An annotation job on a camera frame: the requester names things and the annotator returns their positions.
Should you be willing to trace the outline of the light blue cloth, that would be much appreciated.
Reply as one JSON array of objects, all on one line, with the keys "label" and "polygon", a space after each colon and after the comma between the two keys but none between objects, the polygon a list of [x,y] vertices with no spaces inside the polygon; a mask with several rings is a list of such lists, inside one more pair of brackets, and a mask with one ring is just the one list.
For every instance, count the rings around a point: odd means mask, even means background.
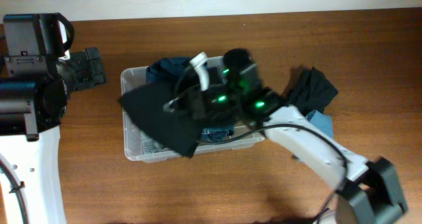
[{"label": "light blue cloth", "polygon": [[313,110],[306,114],[306,119],[330,138],[334,137],[332,118],[318,110]]}]

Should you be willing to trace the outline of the black cloth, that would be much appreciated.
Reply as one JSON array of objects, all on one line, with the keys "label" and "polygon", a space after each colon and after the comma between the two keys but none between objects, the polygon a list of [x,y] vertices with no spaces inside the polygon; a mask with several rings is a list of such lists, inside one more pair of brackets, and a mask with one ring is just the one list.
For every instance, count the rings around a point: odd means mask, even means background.
[{"label": "black cloth", "polygon": [[119,103],[132,122],[146,135],[185,157],[194,156],[204,126],[188,115],[165,112],[173,84],[153,82],[123,94]]},{"label": "black cloth", "polygon": [[287,104],[296,106],[303,115],[312,111],[324,113],[337,95],[336,87],[322,71],[313,67],[301,72],[296,85],[287,94]]}]

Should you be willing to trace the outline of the light blue jeans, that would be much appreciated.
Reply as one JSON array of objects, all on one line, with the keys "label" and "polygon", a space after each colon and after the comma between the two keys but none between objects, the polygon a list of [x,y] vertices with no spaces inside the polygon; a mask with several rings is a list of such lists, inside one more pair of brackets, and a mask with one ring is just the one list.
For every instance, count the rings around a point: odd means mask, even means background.
[{"label": "light blue jeans", "polygon": [[163,147],[160,143],[149,137],[143,131],[140,131],[140,145],[143,155],[170,151],[169,148]]}]

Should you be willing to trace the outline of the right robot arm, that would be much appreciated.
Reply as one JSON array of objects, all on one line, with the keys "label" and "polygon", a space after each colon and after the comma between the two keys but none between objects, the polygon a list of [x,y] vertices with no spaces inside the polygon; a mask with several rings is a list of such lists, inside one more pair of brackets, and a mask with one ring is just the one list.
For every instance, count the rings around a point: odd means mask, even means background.
[{"label": "right robot arm", "polygon": [[165,112],[215,126],[241,121],[251,133],[259,132],[279,144],[312,169],[331,189],[315,223],[391,224],[403,217],[408,206],[394,165],[384,157],[370,161],[325,135],[294,105],[263,86],[258,65],[245,49],[225,53],[216,72],[209,58],[199,53],[186,72],[198,76],[187,89],[176,86]]}]

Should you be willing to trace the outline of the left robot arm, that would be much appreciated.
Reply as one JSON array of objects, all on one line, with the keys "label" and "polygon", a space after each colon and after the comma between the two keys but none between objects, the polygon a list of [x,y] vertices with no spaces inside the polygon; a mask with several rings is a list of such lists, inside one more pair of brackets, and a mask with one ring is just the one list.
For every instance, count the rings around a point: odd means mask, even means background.
[{"label": "left robot arm", "polygon": [[61,119],[73,92],[106,83],[100,51],[10,51],[5,62],[1,197],[7,223],[66,223],[58,168]]}]

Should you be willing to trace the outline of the dark blue jeans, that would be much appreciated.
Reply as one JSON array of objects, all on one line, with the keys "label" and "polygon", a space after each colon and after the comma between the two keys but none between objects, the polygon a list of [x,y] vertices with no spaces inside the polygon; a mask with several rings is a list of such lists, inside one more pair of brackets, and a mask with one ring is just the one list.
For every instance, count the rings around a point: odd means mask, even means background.
[{"label": "dark blue jeans", "polygon": [[[175,84],[184,73],[190,60],[190,57],[172,57],[156,61],[146,69],[146,83],[169,81]],[[204,128],[200,139],[208,142],[221,142],[229,136],[233,136],[234,132],[234,125]]]}]

